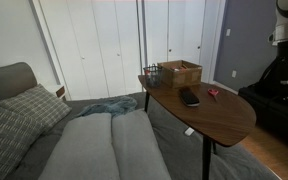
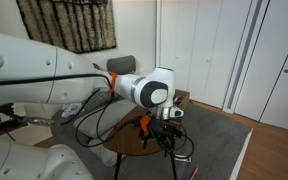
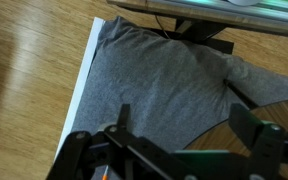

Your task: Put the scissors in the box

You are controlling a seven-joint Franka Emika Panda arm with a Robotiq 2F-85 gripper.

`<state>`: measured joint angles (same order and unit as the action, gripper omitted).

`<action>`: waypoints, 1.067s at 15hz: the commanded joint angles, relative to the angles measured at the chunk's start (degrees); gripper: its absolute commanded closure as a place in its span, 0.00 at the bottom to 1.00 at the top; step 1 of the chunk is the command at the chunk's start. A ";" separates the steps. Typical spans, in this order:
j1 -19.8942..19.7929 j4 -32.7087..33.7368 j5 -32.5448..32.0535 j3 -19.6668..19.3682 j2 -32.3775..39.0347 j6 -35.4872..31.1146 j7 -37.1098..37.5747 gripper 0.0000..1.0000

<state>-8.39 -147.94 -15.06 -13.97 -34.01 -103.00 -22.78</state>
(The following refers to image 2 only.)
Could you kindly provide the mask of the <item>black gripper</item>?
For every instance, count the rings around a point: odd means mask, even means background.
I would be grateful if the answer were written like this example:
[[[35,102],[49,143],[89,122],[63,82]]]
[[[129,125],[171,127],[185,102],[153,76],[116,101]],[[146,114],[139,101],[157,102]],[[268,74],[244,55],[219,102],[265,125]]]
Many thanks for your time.
[[[182,136],[180,124],[170,120],[157,120],[145,115],[140,120],[139,138],[143,148],[146,148],[147,140],[152,138],[162,149],[174,149],[175,139]]]

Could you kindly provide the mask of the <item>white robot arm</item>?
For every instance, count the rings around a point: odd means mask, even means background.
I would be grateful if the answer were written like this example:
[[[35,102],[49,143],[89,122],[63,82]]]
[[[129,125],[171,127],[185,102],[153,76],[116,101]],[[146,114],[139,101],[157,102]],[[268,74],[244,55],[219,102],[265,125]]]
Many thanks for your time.
[[[81,102],[95,88],[153,108],[160,120],[183,115],[173,105],[171,69],[158,67],[145,77],[117,75],[62,48],[0,34],[0,113],[7,114],[4,106],[16,102]],[[93,180],[93,176],[66,145],[45,149],[0,138],[0,180]]]

